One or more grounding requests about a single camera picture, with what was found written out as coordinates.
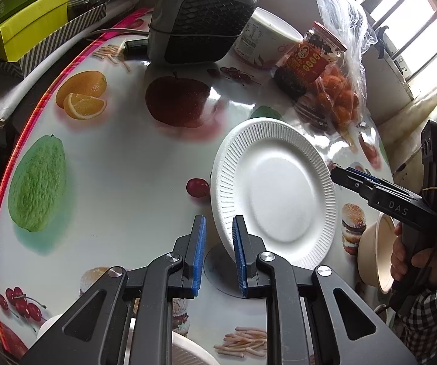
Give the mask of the checked shirt right forearm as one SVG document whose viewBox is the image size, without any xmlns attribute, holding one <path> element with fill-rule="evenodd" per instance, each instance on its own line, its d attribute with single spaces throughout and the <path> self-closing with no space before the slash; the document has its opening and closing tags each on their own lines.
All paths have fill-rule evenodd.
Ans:
<svg viewBox="0 0 437 365">
<path fill-rule="evenodd" d="M 423 291 L 408 315 L 396 315 L 392 330 L 419 364 L 429 363 L 437 354 L 437 288 Z"/>
</svg>

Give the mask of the person's right hand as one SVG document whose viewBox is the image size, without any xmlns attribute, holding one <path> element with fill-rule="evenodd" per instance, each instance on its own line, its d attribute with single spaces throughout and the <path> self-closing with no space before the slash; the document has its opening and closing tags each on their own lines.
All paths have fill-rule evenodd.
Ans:
<svg viewBox="0 0 437 365">
<path fill-rule="evenodd" d="M 390 273 L 396 281 L 401 281 L 408 271 L 408 261 L 406 260 L 406 249 L 402 244 L 402 224 L 400 222 L 396 225 L 394 233 L 397 239 L 392 246 Z M 411 265 L 416 268 L 423 269 L 427 264 L 431 268 L 429 284 L 437 287 L 437 247 L 425 249 L 411 257 Z"/>
</svg>

